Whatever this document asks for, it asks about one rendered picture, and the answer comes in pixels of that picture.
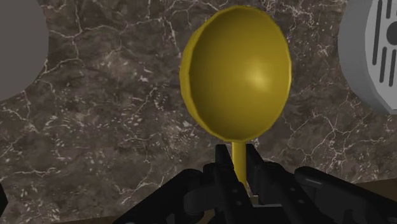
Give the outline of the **grey round slotted disc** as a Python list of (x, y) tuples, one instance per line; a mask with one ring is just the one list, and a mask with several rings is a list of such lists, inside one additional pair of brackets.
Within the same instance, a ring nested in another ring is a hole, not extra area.
[(338, 56), (351, 90), (372, 109), (397, 115), (397, 0), (348, 0)]

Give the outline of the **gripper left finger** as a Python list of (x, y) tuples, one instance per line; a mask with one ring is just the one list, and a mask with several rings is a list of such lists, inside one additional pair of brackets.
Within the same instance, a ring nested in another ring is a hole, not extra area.
[(202, 171), (181, 171), (113, 224), (198, 224), (211, 209), (216, 214), (208, 224), (258, 224), (228, 150), (220, 144), (214, 163)]

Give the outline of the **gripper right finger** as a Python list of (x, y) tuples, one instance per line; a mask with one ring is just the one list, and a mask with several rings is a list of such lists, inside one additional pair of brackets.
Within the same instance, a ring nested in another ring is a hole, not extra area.
[(293, 173), (247, 144), (247, 180), (262, 204), (280, 204), (291, 224), (397, 224), (397, 202), (325, 172)]

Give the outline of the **golden yellow ladle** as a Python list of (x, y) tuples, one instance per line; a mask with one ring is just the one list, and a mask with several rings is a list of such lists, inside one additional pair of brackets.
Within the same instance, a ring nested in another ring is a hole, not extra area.
[(246, 183), (246, 143), (273, 126), (291, 87), (291, 57), (279, 26), (252, 6), (216, 12), (189, 39), (179, 80), (189, 114), (231, 143), (235, 173)]

